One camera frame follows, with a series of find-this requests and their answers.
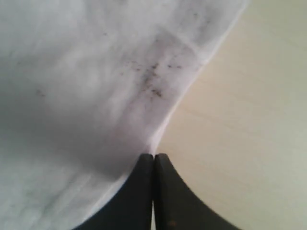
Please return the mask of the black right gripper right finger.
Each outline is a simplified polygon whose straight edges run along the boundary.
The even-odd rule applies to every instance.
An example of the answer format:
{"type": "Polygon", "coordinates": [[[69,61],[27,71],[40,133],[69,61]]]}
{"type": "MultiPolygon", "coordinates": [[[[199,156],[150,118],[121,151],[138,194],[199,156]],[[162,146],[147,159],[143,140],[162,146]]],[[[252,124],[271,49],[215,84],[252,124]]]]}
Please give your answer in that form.
{"type": "Polygon", "coordinates": [[[157,230],[237,230],[186,185],[166,154],[154,158],[153,205],[157,230]]]}

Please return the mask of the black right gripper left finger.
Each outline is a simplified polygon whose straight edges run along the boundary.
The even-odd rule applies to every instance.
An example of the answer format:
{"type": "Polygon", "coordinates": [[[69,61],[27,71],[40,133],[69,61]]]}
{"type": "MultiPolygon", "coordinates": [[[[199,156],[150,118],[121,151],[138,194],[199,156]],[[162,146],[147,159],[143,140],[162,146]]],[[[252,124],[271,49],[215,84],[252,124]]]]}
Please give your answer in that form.
{"type": "Polygon", "coordinates": [[[107,204],[77,230],[149,230],[154,158],[142,154],[130,176],[107,204]]]}

